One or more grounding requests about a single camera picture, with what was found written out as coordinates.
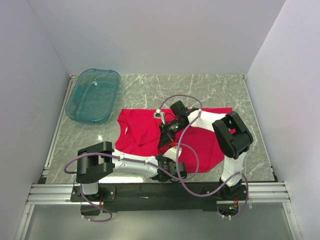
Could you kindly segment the red t shirt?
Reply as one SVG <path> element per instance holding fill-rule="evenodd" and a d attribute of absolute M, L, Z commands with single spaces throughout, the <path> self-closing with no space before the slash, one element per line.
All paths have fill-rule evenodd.
<path fill-rule="evenodd" d="M 155 156 L 167 151 L 159 149 L 160 119 L 154 118 L 154 109 L 121 110 L 118 116 L 120 136 L 115 148 L 123 153 L 137 156 Z M 199 158 L 199 173 L 206 173 L 224 160 L 215 133 L 198 127 L 190 127 L 183 136 L 182 143 L 192 147 Z"/>

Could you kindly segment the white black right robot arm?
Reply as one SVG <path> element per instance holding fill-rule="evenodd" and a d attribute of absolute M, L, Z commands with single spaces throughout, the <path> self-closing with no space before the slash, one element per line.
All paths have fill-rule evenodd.
<path fill-rule="evenodd" d="M 237 112 L 219 117 L 202 108 L 187 108 L 182 101 L 177 101 L 170 106 L 175 116 L 171 122 L 167 122 L 166 114 L 161 109 L 156 109 L 154 118 L 160 119 L 159 148 L 172 144 L 176 140 L 176 134 L 181 132 L 177 148 L 182 146 L 182 139 L 191 127 L 211 131 L 215 134 L 218 146 L 224 154 L 223 172 L 219 180 L 219 187 L 211 193 L 197 194 L 197 197 L 208 197 L 220 193 L 221 197 L 230 200 L 235 196 L 242 184 L 243 162 L 253 136 Z"/>

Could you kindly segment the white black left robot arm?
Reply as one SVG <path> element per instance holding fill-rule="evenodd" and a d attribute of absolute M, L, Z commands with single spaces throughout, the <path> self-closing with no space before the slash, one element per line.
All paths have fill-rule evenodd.
<path fill-rule="evenodd" d="M 171 177 L 178 177 L 176 153 L 182 149 L 169 148 L 156 156 L 138 156 L 112 148 L 112 143 L 105 141 L 80 149 L 77 160 L 76 182 L 82 185 L 82 195 L 88 201 L 96 200 L 100 195 L 99 180 L 112 173 L 125 173 L 143 176 L 158 182 L 167 182 Z"/>

